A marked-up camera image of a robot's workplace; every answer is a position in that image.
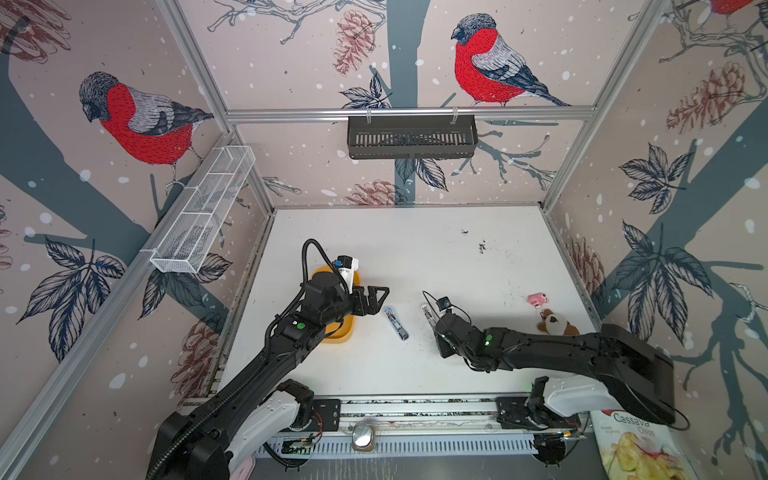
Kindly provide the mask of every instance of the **yellow container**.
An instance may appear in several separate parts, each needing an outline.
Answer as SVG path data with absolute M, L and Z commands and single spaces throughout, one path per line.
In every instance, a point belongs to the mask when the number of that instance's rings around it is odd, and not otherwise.
M 315 273 L 318 272 L 332 272 L 329 266 L 322 266 L 319 269 L 315 270 Z M 360 285 L 360 275 L 358 275 L 357 272 L 355 272 L 355 277 L 353 283 L 356 286 Z M 352 336 L 352 331 L 355 328 L 355 316 L 349 315 L 344 317 L 344 325 L 336 331 L 336 329 L 339 328 L 339 324 L 337 322 L 331 323 L 326 327 L 326 335 L 334 332 L 333 335 L 329 336 L 328 338 L 324 339 L 324 343 L 344 343 Z

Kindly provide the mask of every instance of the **wire basket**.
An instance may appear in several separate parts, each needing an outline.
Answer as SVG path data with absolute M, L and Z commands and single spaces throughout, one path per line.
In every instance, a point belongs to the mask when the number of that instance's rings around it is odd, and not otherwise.
M 250 147 L 221 149 L 150 261 L 161 272 L 197 273 L 255 158 Z
M 350 117 L 349 157 L 469 158 L 475 154 L 478 129 L 474 115 Z

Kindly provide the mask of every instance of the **bird head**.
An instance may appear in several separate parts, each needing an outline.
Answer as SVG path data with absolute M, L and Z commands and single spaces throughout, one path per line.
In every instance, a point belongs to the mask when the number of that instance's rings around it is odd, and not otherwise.
M 487 13 L 473 13 L 467 15 L 456 25 L 451 38 L 466 46 L 478 31 L 485 28 L 496 28 L 496 21 Z
M 90 74 L 83 80 L 80 85 L 80 102 L 83 104 L 83 113 L 88 121 L 93 121 L 95 118 L 101 121 L 112 119 L 109 115 L 107 94 L 119 84 L 115 77 L 103 71 Z

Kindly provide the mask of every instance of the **pink plush toy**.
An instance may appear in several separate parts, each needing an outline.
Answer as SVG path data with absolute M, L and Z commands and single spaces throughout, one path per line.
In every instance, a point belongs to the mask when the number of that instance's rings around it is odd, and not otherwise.
M 535 293 L 533 295 L 528 295 L 528 303 L 530 303 L 536 308 L 539 308 L 540 306 L 543 306 L 545 303 L 548 303 L 548 302 L 549 302 L 549 299 L 543 293 Z

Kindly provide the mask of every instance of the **table surface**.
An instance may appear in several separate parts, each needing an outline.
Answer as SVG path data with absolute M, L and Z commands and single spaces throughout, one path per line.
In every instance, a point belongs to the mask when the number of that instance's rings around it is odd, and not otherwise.
M 362 285 L 388 286 L 391 306 L 410 337 L 402 341 L 383 312 L 356 319 L 351 338 L 322 343 L 287 378 L 316 395 L 529 392 L 541 375 L 520 369 L 473 372 L 461 357 L 440 357 L 421 313 L 422 290 L 448 296 L 480 330 L 540 333 L 530 294 L 581 333 L 594 332 L 578 292 L 536 207 L 435 207 L 279 210 L 247 300 L 222 384 L 263 346 L 266 326 L 296 295 L 301 246 L 315 238 L 328 257 L 359 258 Z M 323 259 L 310 247 L 310 272 Z

